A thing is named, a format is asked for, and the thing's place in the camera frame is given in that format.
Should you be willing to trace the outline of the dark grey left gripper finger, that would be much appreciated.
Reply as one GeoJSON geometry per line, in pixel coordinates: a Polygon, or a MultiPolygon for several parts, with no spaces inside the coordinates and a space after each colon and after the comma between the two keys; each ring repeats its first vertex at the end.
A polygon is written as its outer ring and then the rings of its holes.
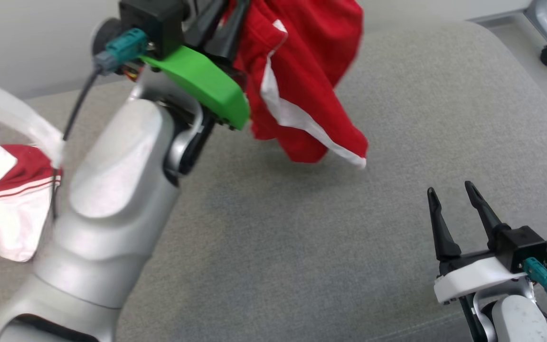
{"type": "Polygon", "coordinates": [[[235,0],[235,4],[226,16],[222,27],[206,44],[206,52],[220,60],[235,60],[240,45],[243,26],[251,2],[235,0]]]}
{"type": "Polygon", "coordinates": [[[228,5],[228,0],[209,0],[203,9],[198,11],[193,24],[185,31],[185,46],[204,46],[213,37],[228,5]]]}

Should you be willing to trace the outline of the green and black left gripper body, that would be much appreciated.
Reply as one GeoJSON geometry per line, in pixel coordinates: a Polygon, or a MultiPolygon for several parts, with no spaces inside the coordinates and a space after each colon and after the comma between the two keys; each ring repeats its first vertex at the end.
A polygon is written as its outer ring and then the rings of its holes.
{"type": "Polygon", "coordinates": [[[242,88],[204,54],[180,46],[163,60],[141,56],[230,127],[243,130],[250,106],[242,88]]]}

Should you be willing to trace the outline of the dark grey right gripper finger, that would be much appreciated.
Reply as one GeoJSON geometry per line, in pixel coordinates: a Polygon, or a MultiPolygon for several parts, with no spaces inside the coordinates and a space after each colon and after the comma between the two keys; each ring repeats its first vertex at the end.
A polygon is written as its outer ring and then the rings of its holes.
{"type": "Polygon", "coordinates": [[[490,251],[497,251],[499,233],[511,230],[511,227],[499,219],[473,182],[465,181],[464,185],[471,205],[477,210],[488,236],[488,249],[490,251]]]}
{"type": "Polygon", "coordinates": [[[454,242],[442,215],[442,205],[434,188],[427,189],[428,208],[432,225],[435,255],[438,261],[459,258],[462,250],[454,242]]]}

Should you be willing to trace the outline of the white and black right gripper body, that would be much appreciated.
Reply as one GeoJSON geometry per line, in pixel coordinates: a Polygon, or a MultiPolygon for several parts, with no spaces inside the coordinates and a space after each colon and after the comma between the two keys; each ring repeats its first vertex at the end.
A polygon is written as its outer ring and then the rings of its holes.
{"type": "Polygon", "coordinates": [[[534,303],[533,286],[525,278],[526,273],[523,271],[519,271],[517,274],[511,273],[495,256],[480,258],[457,269],[454,269],[452,260],[440,261],[439,277],[434,281],[434,293],[438,303],[442,304],[518,279],[526,285],[526,289],[519,290],[519,293],[529,297],[534,303]]]}

